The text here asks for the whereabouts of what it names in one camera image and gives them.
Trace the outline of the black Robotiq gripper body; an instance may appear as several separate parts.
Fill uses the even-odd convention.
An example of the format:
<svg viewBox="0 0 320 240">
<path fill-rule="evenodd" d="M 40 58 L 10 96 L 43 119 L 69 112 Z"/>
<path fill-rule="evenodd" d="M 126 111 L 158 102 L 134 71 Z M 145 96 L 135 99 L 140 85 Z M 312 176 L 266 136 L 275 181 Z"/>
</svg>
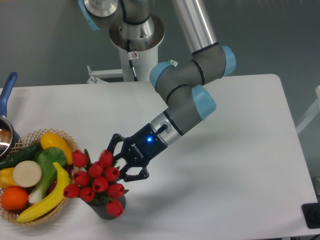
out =
<svg viewBox="0 0 320 240">
<path fill-rule="evenodd" d="M 123 169 L 146 167 L 150 160 L 164 151 L 168 145 L 161 140 L 160 134 L 168 128 L 167 124 L 154 130 L 150 123 L 123 141 L 120 157 L 124 159 Z"/>
</svg>

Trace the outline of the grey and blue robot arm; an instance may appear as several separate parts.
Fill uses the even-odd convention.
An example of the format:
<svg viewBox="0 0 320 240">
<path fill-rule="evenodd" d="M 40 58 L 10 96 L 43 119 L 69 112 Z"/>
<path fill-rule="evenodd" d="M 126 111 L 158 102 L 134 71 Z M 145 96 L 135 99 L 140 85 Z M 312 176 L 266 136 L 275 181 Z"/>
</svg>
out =
<svg viewBox="0 0 320 240">
<path fill-rule="evenodd" d="M 92 71 L 89 76 L 122 77 L 126 82 L 150 81 L 167 108 L 133 136 L 114 134 L 108 145 L 123 159 L 119 177 L 125 182 L 149 177 L 147 166 L 216 109 L 205 85 L 235 70 L 232 50 L 216 38 L 201 0 L 175 0 L 173 7 L 182 27 L 192 59 L 185 64 L 159 62 L 158 47 L 165 36 L 162 21 L 150 10 L 148 0 L 80 0 L 84 19 L 94 31 L 107 28 L 117 47 L 121 69 Z"/>
</svg>

